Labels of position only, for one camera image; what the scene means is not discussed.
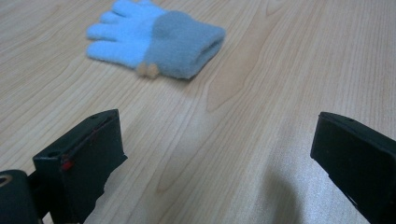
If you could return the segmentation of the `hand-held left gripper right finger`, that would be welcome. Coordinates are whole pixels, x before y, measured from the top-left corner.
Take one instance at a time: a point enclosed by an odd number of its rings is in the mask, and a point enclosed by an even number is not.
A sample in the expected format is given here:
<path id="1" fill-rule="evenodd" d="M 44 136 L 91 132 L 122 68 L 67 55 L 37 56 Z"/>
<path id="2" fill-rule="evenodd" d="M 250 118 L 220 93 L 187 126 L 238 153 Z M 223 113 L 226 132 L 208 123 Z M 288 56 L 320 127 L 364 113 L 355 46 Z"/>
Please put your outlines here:
<path id="1" fill-rule="evenodd" d="M 396 224 L 396 141 L 322 112 L 310 157 L 371 224 Z"/>

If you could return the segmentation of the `blue knit glove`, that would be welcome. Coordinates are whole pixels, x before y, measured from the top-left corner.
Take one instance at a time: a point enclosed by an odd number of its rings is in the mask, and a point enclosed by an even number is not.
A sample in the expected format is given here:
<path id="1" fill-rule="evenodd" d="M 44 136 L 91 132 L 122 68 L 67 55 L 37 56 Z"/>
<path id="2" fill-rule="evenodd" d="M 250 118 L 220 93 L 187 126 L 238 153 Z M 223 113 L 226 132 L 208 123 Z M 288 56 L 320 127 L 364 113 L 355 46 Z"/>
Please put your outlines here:
<path id="1" fill-rule="evenodd" d="M 92 59 L 121 64 L 141 76 L 190 79 L 219 52 L 225 30 L 150 0 L 117 0 L 87 29 L 87 37 Z"/>

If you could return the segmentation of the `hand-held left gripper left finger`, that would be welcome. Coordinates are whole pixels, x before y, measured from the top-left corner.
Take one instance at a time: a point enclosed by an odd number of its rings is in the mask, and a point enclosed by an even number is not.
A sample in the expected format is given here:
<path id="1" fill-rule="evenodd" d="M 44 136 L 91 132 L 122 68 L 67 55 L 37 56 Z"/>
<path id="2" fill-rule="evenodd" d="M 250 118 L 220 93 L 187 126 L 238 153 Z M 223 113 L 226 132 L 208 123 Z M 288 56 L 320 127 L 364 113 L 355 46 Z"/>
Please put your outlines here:
<path id="1" fill-rule="evenodd" d="M 45 186 L 52 220 L 84 222 L 110 174 L 126 160 L 117 109 L 84 119 L 37 153 L 35 174 Z"/>

